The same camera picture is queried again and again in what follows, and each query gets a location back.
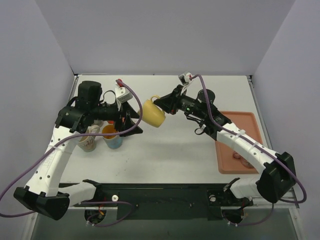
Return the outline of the white patterned mug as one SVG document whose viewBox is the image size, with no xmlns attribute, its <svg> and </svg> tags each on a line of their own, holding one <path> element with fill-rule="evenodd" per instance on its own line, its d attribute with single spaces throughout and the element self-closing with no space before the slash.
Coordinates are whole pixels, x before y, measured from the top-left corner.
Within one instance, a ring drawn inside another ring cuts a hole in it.
<svg viewBox="0 0 320 240">
<path fill-rule="evenodd" d="M 93 124 L 102 127 L 104 122 L 102 120 L 95 120 Z"/>
</svg>

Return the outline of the beige patterned mug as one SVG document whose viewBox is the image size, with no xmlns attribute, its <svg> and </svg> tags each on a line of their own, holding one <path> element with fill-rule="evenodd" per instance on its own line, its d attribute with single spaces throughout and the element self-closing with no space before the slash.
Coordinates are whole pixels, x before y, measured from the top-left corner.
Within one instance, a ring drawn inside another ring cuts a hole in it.
<svg viewBox="0 0 320 240">
<path fill-rule="evenodd" d="M 100 127 L 98 125 L 89 126 L 86 130 L 86 134 L 97 134 L 100 132 Z M 97 143 L 95 140 L 95 136 L 88 135 L 83 136 L 78 142 L 77 146 L 81 148 L 84 152 L 92 152 L 95 150 Z"/>
</svg>

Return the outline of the pink mug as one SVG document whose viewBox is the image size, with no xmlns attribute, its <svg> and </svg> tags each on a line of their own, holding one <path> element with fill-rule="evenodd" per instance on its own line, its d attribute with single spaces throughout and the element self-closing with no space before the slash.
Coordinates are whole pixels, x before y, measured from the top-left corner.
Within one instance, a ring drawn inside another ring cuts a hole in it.
<svg viewBox="0 0 320 240">
<path fill-rule="evenodd" d="M 250 164 L 246 159 L 244 159 L 239 153 L 237 152 L 233 152 L 232 153 L 232 157 L 236 160 L 238 160 L 244 167 L 248 168 L 248 169 L 253 169 L 253 165 Z"/>
</svg>

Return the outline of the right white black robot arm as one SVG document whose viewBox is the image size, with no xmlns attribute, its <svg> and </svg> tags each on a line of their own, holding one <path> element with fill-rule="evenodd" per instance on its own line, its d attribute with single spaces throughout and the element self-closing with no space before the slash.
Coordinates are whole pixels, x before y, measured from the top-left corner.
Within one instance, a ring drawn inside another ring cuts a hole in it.
<svg viewBox="0 0 320 240">
<path fill-rule="evenodd" d="M 211 90 L 200 90 L 193 99 L 182 89 L 178 85 L 172 93 L 153 103 L 167 114 L 183 111 L 188 120 L 198 123 L 203 133 L 234 150 L 259 173 L 258 177 L 236 178 L 228 183 L 224 187 L 224 201 L 234 205 L 242 198 L 260 196 L 277 203 L 296 184 L 292 156 L 263 146 L 239 129 L 214 106 L 215 94 Z"/>
</svg>

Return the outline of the yellow mug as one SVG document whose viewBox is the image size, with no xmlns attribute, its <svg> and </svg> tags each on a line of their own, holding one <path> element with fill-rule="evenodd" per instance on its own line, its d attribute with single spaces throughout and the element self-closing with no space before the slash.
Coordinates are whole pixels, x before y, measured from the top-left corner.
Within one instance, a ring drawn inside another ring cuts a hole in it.
<svg viewBox="0 0 320 240">
<path fill-rule="evenodd" d="M 165 111 L 158 108 L 153 99 L 160 99 L 158 95 L 153 95 L 147 99 L 142 105 L 142 112 L 139 110 L 137 113 L 142 116 L 142 120 L 152 127 L 159 128 L 165 121 Z"/>
</svg>

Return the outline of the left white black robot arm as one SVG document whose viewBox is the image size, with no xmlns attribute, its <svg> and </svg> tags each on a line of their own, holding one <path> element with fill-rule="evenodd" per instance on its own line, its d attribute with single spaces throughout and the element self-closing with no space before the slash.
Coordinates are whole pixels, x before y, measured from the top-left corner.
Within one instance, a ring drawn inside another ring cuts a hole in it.
<svg viewBox="0 0 320 240">
<path fill-rule="evenodd" d="M 138 126 L 142 116 L 128 103 L 138 97 L 129 86 L 116 80 L 115 102 L 112 104 L 100 100 L 102 93 L 99 82 L 83 81 L 78 86 L 77 96 L 59 111 L 46 153 L 35 164 L 36 171 L 26 185 L 17 187 L 13 194 L 27 209 L 59 220 L 71 206 L 85 201 L 97 206 L 102 202 L 101 184 L 93 180 L 59 187 L 76 145 L 83 137 L 95 136 L 87 132 L 94 121 L 113 121 L 115 135 L 121 137 L 143 133 Z"/>
</svg>

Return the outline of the blue mug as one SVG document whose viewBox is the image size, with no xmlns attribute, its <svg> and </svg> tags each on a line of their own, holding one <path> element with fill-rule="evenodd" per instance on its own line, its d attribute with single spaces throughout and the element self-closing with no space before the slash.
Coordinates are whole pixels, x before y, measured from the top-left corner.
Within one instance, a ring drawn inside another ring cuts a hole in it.
<svg viewBox="0 0 320 240">
<path fill-rule="evenodd" d="M 102 134 L 115 134 L 117 132 L 118 131 L 111 124 L 104 126 L 101 131 Z M 105 143 L 110 149 L 118 149 L 123 144 L 123 138 L 120 137 L 119 135 L 103 136 L 103 140 L 105 141 Z"/>
</svg>

